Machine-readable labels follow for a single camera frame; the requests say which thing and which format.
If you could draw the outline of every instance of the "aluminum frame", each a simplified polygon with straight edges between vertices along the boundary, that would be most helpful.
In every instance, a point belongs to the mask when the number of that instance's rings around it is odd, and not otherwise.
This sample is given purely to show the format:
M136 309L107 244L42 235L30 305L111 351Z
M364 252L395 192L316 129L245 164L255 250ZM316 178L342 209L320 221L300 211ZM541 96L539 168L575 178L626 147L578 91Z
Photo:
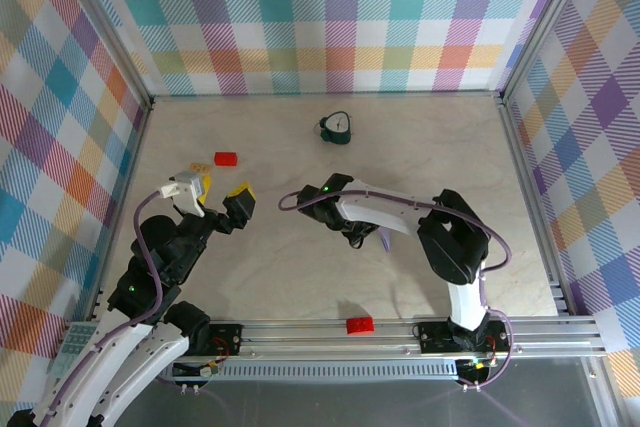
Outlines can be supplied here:
M153 96L148 91L122 40L100 0L79 0L99 37L104 42L125 80L137 94L145 110L150 110Z
M577 307L571 294L569 281L562 269L560 254L553 241L553 234L547 222L542 201L537 193L538 190L535 179L533 178L533 170L529 165L524 145L518 135L513 114L503 99L496 96L495 101L498 108L498 115L500 116L500 121L502 122L507 137L507 145L509 146L509 152L516 170L520 190L522 191L529 218L531 219L533 233L538 243L540 256L542 257L542 262L549 277L549 284L552 290L554 288L560 288L562 292L562 300L564 300L564 302L559 303L556 301L556 307L560 307L558 313L562 314L563 311L566 311L569 314L577 314ZM558 292L556 290L554 300L557 299Z
M473 352L422 354L413 334L418 322L442 322L443 318L376 319L371 334L347 335L341 319L291 321L229 321L242 324L238 356L226 362L270 361L368 361L401 359L471 359ZM606 355L595 320L590 316L514 317L514 359L599 357ZM176 362L207 363L215 356L183 356Z
M118 235L120 234L120 229L122 227L122 222L124 221L124 203L129 195L129 191L131 190L131 184L133 183L133 177L138 168L138 164L140 162L140 151L144 146L144 141L147 135L147 128L149 126L149 122L151 120L151 115L153 113L153 101L150 104L149 109L145 109L143 112L142 121L140 122L140 130L138 131L138 138L136 139L136 143L133 147L133 152L131 155L131 163L129 168L127 169L126 174L124 175L124 186L122 187L122 200L118 204L115 212L114 212L114 220L113 220L113 228L109 237L107 238L107 246L105 248L106 254L104 255L102 261L98 266L98 272L96 273L96 282L93 288L91 289L91 293L89 298L91 302L87 303L87 307L84 312L84 318L87 320L95 319L94 311L95 308L100 305L99 297L103 294L103 285L105 282L105 278L107 275L107 267L113 258L114 253L114 245L116 240L118 239Z
M504 98L510 99L518 85L524 80L540 53L544 41L558 21L564 6L569 0L549 0L543 9L538 21L534 25L531 35L527 40L520 58L517 60L511 75L507 79L503 91Z

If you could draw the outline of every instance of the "beige tabletop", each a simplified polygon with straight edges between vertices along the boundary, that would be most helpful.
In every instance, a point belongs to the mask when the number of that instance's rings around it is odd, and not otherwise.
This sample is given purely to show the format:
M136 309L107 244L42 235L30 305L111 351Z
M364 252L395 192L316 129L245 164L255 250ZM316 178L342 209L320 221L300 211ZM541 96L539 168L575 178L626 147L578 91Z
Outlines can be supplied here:
M326 143L314 133L323 116L352 116L350 144ZM386 253L376 234L361 250L338 233L278 200L334 172L416 196L458 191L478 216L510 243L514 260L487 276L492 307L510 315L555 315L505 136L490 97L303 96L210 98L156 104L108 266L108 296L126 270L139 202L192 162L212 163L216 151L238 153L233 168L213 167L206 206L251 182L253 219L230 236L213 234L180 300L212 318L310 319L446 316L447 288L421 245L394 233ZM172 213L155 201L144 216ZM489 263L503 252L490 245Z

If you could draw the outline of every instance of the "metal rail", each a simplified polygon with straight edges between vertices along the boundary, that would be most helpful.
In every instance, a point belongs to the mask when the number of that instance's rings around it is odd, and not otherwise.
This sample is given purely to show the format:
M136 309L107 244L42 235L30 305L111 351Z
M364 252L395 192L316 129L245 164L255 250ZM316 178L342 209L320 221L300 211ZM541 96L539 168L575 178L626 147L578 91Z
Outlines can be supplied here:
M529 213L529 219L531 220L531 227L538 243L540 250L540 257L547 271L549 277L549 283L554 293L554 300L556 301L556 308L562 315L565 311L570 314L576 314L578 309L571 294L569 287L569 281L565 275L562 263L560 261L560 254L556 248L553 240L553 233L551 227L547 221L544 207L538 193L535 179L533 178L532 169L527 161L524 146L517 133L517 126L511 109L508 103L503 101L500 97L495 98L496 106L498 108L498 115L502 122L505 135L507 137L507 144L509 145L509 153L515 166L516 176L518 177L518 183L520 184L520 190L522 191L522 197L524 198L527 211ZM562 297L559 296L557 287L560 287Z
M504 88L504 97L511 99L517 87L524 81L540 53L544 41L555 27L569 0L550 0L533 28L520 58L518 59Z
M238 356L227 365L254 361L396 361L474 358L473 352L422 354L414 336L418 322L445 319L377 320L372 334L347 335L344 320L246 321ZM605 355L592 317L517 317L514 358L598 357ZM184 356L177 362L206 363L210 356Z
M104 42L129 87L136 93L145 110L151 109L152 96L131 59L100 0L79 0L96 32Z

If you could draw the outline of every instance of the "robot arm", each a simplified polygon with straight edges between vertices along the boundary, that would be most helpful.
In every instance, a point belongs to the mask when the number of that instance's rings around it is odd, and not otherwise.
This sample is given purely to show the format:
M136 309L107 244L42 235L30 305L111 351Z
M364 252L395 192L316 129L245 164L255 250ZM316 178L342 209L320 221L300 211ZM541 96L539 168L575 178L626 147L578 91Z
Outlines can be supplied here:
M489 237L482 229L460 217L436 210L418 208L433 204L454 209L478 219L462 199L444 190L434 200L411 197L367 185L353 177L333 174L316 188L307 185L297 195L297 204L308 204L314 198L331 192L358 191L362 195L329 196L299 210L339 231L354 248L360 248L367 235L379 226L402 232L420 241L434 272L447 282L451 299L450 330L465 350L474 347L481 337L489 315L480 295L480 271L488 254ZM405 202L393 199L402 198Z
M255 198L248 184L241 185L224 199L223 214L199 204L203 192L197 175L183 172L172 180L160 192L165 198L174 197L181 222L176 225L157 215L140 226L162 284L160 307L146 320L126 325L150 312L157 298L150 267L136 240L127 271L109 297L109 308L91 341L48 395L32 411L16 412L9 427L113 426L167 365L209 341L210 319L204 312L187 302L171 305L211 234L244 228Z

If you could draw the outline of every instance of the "yellow block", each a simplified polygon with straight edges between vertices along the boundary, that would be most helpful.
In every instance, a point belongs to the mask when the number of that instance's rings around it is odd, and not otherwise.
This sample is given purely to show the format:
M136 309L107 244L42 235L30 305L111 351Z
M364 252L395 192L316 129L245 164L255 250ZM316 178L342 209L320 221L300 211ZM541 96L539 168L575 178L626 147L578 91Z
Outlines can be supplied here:
M204 194L198 197L198 200L202 205L204 205L205 201L207 200L207 195L209 195L209 190L211 189L211 165L194 162L189 166L189 170L202 174Z
M242 193L242 191L244 190L249 191L249 193L251 194L251 197L253 197L253 200L256 199L256 194L253 191L253 187L251 187L251 184L249 182L243 182L242 184L240 184L238 187L236 187L231 192L229 192L229 195L227 195L227 197L235 197L236 195L239 195L240 193Z

